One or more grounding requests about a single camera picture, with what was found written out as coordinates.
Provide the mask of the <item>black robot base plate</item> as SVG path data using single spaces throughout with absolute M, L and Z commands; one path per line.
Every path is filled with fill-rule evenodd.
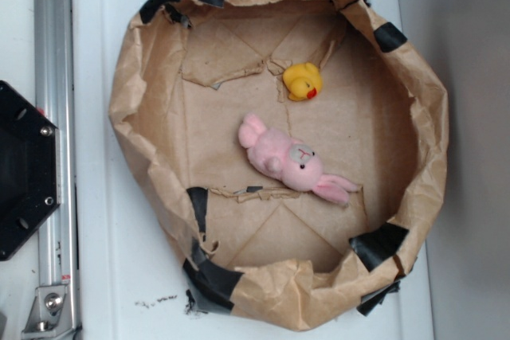
M 58 128 L 1 82 L 1 260 L 7 261 L 59 206 Z

